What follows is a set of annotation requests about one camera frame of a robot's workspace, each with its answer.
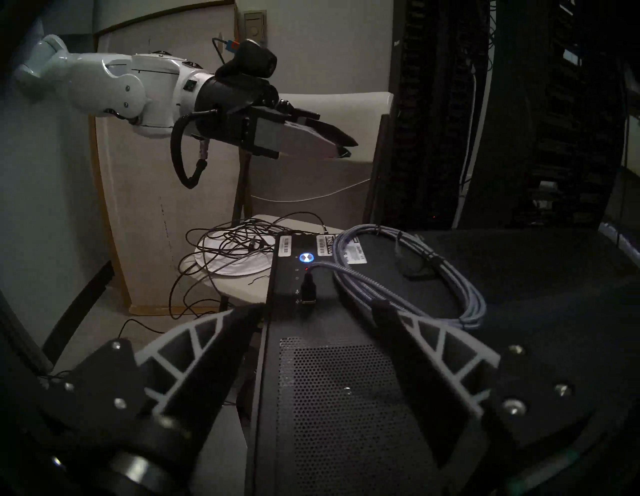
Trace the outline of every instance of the white chair backrest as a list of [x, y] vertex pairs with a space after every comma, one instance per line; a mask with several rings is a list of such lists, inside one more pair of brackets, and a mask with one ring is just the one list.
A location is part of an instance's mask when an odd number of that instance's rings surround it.
[[[318, 161], [284, 156], [278, 160], [253, 157], [250, 166], [253, 213], [282, 216], [294, 211], [312, 211], [332, 227], [348, 228], [361, 223], [380, 118], [390, 112], [393, 95], [386, 92], [283, 94], [280, 98], [288, 100], [296, 108], [320, 114], [320, 120], [352, 136], [358, 146], [350, 149], [351, 157], [348, 159]], [[347, 189], [325, 196], [342, 188]], [[319, 196], [323, 197], [296, 201]], [[313, 221], [308, 216], [294, 218]]]

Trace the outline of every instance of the white plate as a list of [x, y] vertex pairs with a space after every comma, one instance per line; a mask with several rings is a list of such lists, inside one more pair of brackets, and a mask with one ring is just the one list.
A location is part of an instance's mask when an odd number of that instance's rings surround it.
[[[204, 240], [198, 243], [198, 246], [204, 246], [204, 248], [218, 249], [222, 244], [224, 249], [232, 249], [238, 246], [237, 243], [230, 242], [223, 238], [225, 231], [216, 231], [209, 233]], [[268, 244], [274, 245], [276, 240], [273, 236], [261, 236]], [[242, 255], [248, 253], [246, 248], [238, 248], [235, 251], [236, 255]], [[220, 276], [248, 276], [267, 270], [271, 267], [273, 261], [273, 252], [264, 253], [256, 252], [243, 259], [231, 259], [223, 257], [221, 255], [215, 256], [214, 253], [202, 252], [196, 249], [193, 253], [196, 263], [204, 269], [205, 260], [208, 262], [207, 270], [215, 275]]]

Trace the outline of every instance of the coiled cable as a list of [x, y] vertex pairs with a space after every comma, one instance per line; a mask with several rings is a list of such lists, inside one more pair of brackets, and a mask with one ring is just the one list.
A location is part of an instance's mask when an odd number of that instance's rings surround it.
[[356, 236], [361, 234], [381, 234], [396, 241], [396, 255], [399, 247], [413, 251], [431, 263], [433, 268], [440, 274], [455, 295], [460, 299], [464, 312], [457, 319], [435, 319], [443, 321], [448, 325], [463, 329], [465, 331], [478, 329], [482, 325], [482, 320], [486, 314], [486, 303], [482, 294], [471, 284], [458, 270], [440, 257], [418, 236], [407, 234], [398, 229], [384, 227], [375, 224], [361, 224], [339, 234], [333, 244], [333, 262], [313, 262], [309, 264], [308, 270], [316, 267], [331, 269], [333, 275], [346, 291], [346, 293], [368, 312], [371, 311], [371, 303], [374, 300], [387, 300], [398, 310], [410, 312], [433, 319], [429, 314], [416, 307], [401, 296], [387, 289], [377, 281], [351, 269], [345, 259], [347, 244]]

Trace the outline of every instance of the blue led light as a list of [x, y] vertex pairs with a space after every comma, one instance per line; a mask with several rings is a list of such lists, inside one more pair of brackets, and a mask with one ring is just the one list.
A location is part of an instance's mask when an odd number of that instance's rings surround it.
[[300, 255], [300, 261], [304, 264], [310, 264], [311, 262], [314, 261], [314, 254], [313, 253], [303, 253], [302, 255]]

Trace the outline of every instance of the perforated metal panel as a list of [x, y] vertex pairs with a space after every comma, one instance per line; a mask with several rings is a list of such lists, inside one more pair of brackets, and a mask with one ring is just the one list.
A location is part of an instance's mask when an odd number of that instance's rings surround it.
[[282, 339], [279, 382], [278, 493], [440, 494], [431, 452], [375, 344]]

